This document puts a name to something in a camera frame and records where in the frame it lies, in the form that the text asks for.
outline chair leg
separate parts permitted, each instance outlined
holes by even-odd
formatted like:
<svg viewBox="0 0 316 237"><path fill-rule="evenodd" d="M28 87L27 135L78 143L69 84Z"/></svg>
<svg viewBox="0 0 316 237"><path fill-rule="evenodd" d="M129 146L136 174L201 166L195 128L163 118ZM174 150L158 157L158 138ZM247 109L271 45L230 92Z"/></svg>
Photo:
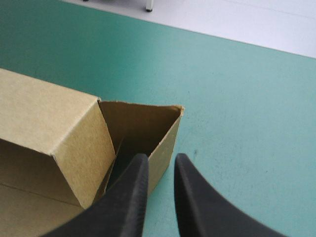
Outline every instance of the chair leg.
<svg viewBox="0 0 316 237"><path fill-rule="evenodd" d="M154 0L147 0L146 11L151 12L153 10Z"/></svg>

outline green floor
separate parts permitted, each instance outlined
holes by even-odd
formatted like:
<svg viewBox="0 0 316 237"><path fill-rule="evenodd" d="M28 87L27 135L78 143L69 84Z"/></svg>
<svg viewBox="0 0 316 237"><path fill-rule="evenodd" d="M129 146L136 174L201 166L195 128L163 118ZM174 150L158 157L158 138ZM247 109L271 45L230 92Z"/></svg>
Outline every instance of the green floor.
<svg viewBox="0 0 316 237"><path fill-rule="evenodd" d="M284 234L316 236L316 60L54 0L0 1L0 67L105 100L186 107L174 151ZM144 236L177 236L173 164Z"/></svg>

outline cardboard box flap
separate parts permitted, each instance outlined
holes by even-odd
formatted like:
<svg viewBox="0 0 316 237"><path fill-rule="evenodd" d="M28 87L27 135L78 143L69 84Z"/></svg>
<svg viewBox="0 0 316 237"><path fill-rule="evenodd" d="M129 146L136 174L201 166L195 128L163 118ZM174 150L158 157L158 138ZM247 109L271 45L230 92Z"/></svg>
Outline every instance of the cardboard box flap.
<svg viewBox="0 0 316 237"><path fill-rule="evenodd" d="M98 98L3 69L0 88L0 139L54 157L81 206L91 205L115 157Z"/></svg>
<svg viewBox="0 0 316 237"><path fill-rule="evenodd" d="M123 170L128 159L136 153L145 153L149 157L151 192L169 166L184 108L117 101L102 101L100 107L115 150L120 145L120 158L127 159L121 161L120 169ZM112 175L115 180L113 176L119 177L119 173Z"/></svg>

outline cardboard box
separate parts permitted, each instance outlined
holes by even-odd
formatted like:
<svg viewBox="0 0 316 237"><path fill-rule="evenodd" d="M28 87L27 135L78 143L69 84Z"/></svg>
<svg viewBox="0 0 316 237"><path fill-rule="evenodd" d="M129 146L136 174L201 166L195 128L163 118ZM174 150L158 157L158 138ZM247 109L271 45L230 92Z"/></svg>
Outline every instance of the cardboard box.
<svg viewBox="0 0 316 237"><path fill-rule="evenodd" d="M167 169L181 106L100 101L0 69L0 233L38 236L88 208L115 153L149 156L149 190Z"/></svg>

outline white floor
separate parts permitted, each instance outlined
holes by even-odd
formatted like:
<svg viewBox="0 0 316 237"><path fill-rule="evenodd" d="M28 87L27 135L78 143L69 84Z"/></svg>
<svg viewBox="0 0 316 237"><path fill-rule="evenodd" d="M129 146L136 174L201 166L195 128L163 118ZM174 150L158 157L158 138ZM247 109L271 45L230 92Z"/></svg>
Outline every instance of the white floor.
<svg viewBox="0 0 316 237"><path fill-rule="evenodd" d="M65 1L316 58L316 0Z"/></svg>

